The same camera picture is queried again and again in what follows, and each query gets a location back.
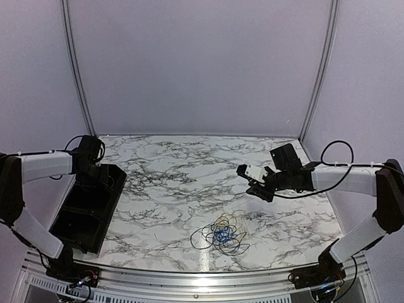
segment tangled cable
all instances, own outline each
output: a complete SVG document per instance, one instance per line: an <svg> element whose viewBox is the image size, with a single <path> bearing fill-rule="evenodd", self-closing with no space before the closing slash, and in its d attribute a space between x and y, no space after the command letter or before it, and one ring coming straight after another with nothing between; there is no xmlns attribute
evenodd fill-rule
<svg viewBox="0 0 404 303"><path fill-rule="evenodd" d="M245 212L236 210L233 213L223 213L217 220L191 235L191 245L195 249L208 249L214 247L226 256L238 256L244 253L250 244L242 243L247 235L247 227L244 221ZM195 245L194 238L198 237L199 245Z"/></svg>

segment black tray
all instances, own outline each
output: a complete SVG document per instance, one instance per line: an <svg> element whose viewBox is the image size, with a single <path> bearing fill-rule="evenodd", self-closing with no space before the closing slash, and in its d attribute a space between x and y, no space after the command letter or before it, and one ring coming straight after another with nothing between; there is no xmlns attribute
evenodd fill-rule
<svg viewBox="0 0 404 303"><path fill-rule="evenodd" d="M99 253L126 179L118 166L103 165L108 165L109 183L88 190L76 181L50 229L83 253Z"/></svg>

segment gray wall panel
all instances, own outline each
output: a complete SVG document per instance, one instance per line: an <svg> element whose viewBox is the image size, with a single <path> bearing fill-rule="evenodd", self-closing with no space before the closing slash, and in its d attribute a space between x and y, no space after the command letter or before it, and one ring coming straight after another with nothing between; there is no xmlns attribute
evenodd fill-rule
<svg viewBox="0 0 404 303"><path fill-rule="evenodd" d="M71 1L102 134L298 136L330 1Z"/></svg>

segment marble surface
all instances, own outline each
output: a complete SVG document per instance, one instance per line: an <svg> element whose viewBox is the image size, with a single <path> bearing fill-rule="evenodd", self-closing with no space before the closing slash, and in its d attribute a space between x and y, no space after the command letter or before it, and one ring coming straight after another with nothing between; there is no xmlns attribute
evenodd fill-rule
<svg viewBox="0 0 404 303"><path fill-rule="evenodd" d="M105 136L104 163L128 178L98 255L87 261L163 271L247 271L315 262L341 229L326 196L267 203L247 195L239 164L270 166L286 143L303 163L297 140L208 136ZM190 235L222 213L244 210L249 249L239 256L196 250Z"/></svg>

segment white wall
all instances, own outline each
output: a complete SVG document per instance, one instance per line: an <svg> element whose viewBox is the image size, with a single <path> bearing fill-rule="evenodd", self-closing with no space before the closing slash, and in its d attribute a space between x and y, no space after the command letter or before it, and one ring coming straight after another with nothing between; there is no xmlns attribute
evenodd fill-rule
<svg viewBox="0 0 404 303"><path fill-rule="evenodd" d="M64 148L85 133L66 51L59 1L2 1L0 152ZM68 177L24 186L26 206L48 224ZM25 246L0 226L0 301L9 302Z"/></svg>
<svg viewBox="0 0 404 303"><path fill-rule="evenodd" d="M295 136L330 1L70 1L102 134Z"/></svg>
<svg viewBox="0 0 404 303"><path fill-rule="evenodd" d="M396 158L404 166L404 2L342 1L336 39L314 120L304 142L312 160L327 143L349 141L356 162ZM349 161L341 149L329 161ZM376 200L330 193L346 231L370 215ZM381 302L404 297L404 230L367 252Z"/></svg>

